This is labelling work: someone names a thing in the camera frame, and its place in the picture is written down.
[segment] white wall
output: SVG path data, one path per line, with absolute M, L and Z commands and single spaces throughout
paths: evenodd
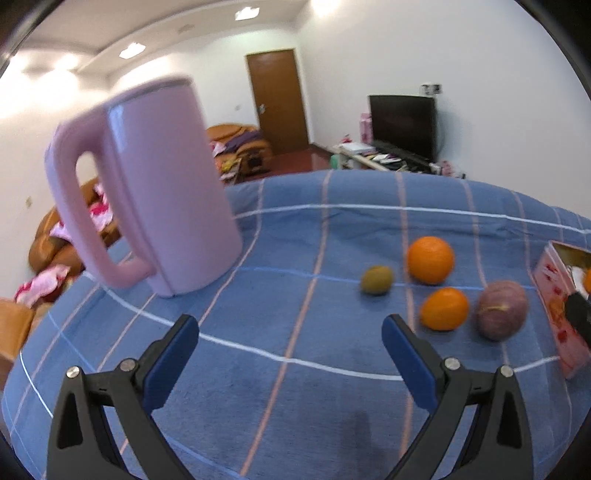
M 370 94 L 443 84 L 441 158 L 470 178 L 591 216 L 591 102 L 514 0 L 313 0 L 297 20 L 315 141 L 359 138 Z
M 108 96 L 106 79 L 79 78 L 79 90 L 68 99 L 46 90 L 36 93 L 39 75 L 0 78 L 0 297 L 12 297 L 18 286 L 31 278 L 28 251 L 40 220 L 53 207 L 45 170 L 44 152 L 59 122 L 95 105 Z M 18 110 L 6 108 L 16 85 L 31 82 L 30 101 L 22 99 Z M 78 176 L 85 181 L 95 175 L 89 158 L 80 160 Z M 33 203 L 27 208 L 25 201 Z
M 131 71 L 119 72 L 110 80 L 113 91 L 118 92 L 156 77 L 188 74 L 194 79 L 206 125 L 230 122 L 258 125 L 245 56 L 296 46 L 292 25 L 232 30 L 192 38 L 158 51 L 150 61 L 133 65 Z

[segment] purple blanket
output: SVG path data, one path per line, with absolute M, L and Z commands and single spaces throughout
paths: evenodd
M 238 149 L 248 142 L 254 142 L 255 140 L 263 140 L 261 132 L 253 130 L 252 132 L 245 132 L 242 135 L 232 138 L 226 143 L 226 149 L 224 153 L 236 153 Z

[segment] blue plaid tablecloth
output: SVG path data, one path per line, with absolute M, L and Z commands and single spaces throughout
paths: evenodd
M 182 313 L 200 320 L 199 345 L 154 418 L 197 479 L 381 480 L 427 415 L 413 403 L 381 343 L 399 313 L 441 356 L 468 368 L 517 370 L 531 424 L 536 478 L 569 445 L 591 406 L 590 369 L 566 382 L 531 270 L 548 240 L 588 247 L 591 221 L 488 184 L 418 174 L 321 171 L 226 189 L 244 238 L 236 265 L 210 286 L 172 299 L 148 285 L 98 285 L 86 274 L 31 335 L 5 389 L 12 444 L 46 477 L 52 411 L 66 369 L 112 369 L 138 357 Z M 452 333 L 423 329 L 418 309 L 432 287 L 404 269 L 413 240 L 437 235 L 456 252 L 446 285 L 474 305 L 484 287 L 512 279 L 530 313 L 504 343 L 466 322 Z M 114 260 L 130 255 L 125 240 Z M 389 265 L 389 295 L 370 298 L 359 279 Z M 112 411 L 130 471 L 143 473 Z M 449 472 L 468 415 L 439 470 Z

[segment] television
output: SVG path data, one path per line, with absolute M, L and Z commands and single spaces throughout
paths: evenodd
M 386 142 L 436 161 L 435 99 L 408 95 L 369 97 L 374 141 Z

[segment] pink kettle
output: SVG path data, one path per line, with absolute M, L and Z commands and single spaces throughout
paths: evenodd
M 132 249 L 119 265 L 78 185 L 76 163 L 85 152 L 95 157 Z M 45 167 L 72 243 L 102 284 L 128 288 L 147 279 L 157 295 L 170 297 L 210 284 L 242 251 L 188 77 L 153 80 L 60 125 Z

